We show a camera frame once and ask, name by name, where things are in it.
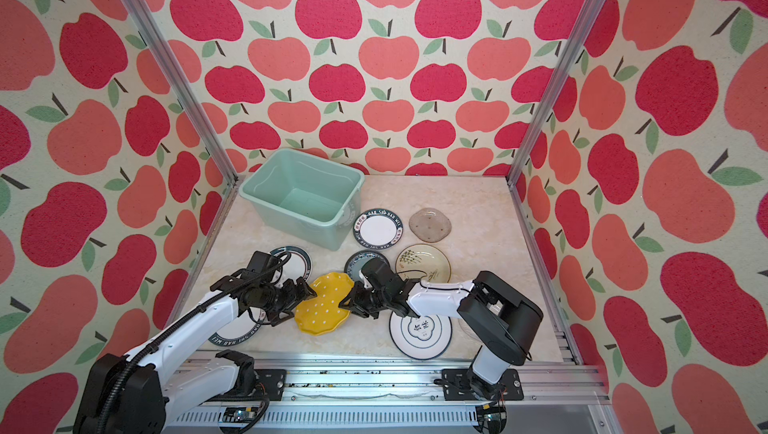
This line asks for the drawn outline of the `yellow dotted scalloped plate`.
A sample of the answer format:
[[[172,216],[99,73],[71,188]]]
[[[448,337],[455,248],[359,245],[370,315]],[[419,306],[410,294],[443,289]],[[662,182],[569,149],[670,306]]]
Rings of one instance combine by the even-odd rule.
[[[311,284],[317,296],[302,301],[296,308],[298,329],[305,334],[320,336],[339,328],[350,315],[339,304],[353,287],[354,282],[346,273],[331,272],[317,278]]]

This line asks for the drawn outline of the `white plate black quatrefoil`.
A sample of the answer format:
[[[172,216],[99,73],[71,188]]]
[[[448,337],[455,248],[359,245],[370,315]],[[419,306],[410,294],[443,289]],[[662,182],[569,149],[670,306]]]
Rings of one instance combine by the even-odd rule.
[[[451,320],[442,315],[401,317],[391,313],[389,332],[397,349],[415,360],[431,360],[441,356],[453,337]]]

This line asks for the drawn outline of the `white plate red-green lettered rim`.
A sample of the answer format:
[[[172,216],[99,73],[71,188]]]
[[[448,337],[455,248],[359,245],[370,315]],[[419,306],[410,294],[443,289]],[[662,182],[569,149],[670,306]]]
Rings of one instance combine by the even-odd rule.
[[[402,238],[403,231],[400,217],[383,208],[362,212],[353,225],[355,240],[370,250],[386,250],[393,247]]]

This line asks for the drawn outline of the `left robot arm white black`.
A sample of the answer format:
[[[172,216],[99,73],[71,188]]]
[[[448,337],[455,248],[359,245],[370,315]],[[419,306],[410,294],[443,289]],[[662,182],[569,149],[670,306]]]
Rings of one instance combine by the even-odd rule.
[[[213,334],[251,309],[263,311],[269,325],[277,326],[293,318],[301,302],[315,298],[303,278],[274,282],[290,258],[255,252],[247,267],[216,281],[195,307],[153,338],[120,356],[98,359],[88,374],[74,432],[160,433],[167,422],[220,396],[257,400],[239,430],[251,429],[270,405],[251,356],[225,350],[202,368],[178,369]]]

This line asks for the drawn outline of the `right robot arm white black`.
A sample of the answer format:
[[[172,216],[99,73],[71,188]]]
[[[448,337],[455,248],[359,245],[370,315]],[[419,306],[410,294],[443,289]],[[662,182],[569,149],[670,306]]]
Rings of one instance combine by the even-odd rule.
[[[465,379],[452,385],[480,400],[498,401],[504,373],[531,359],[531,347],[544,315],[541,308],[496,274],[483,270],[470,281],[432,283],[403,279],[383,261],[362,267],[369,282],[356,281],[339,307],[376,319],[384,310],[400,317],[441,315],[463,320],[481,342]]]

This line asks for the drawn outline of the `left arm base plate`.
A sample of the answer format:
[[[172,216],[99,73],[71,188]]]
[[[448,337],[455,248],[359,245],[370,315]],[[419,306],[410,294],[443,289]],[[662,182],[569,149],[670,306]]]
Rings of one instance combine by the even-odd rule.
[[[210,398],[216,402],[271,402],[283,398],[287,371],[284,369],[255,369],[252,373],[239,376],[229,391]]]

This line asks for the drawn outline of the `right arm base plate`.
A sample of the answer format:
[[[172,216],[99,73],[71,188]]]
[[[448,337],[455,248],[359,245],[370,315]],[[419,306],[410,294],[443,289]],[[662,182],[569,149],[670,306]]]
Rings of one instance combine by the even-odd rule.
[[[507,369],[496,383],[489,383],[471,369],[443,369],[433,383],[446,401],[522,401],[525,397],[519,374]]]

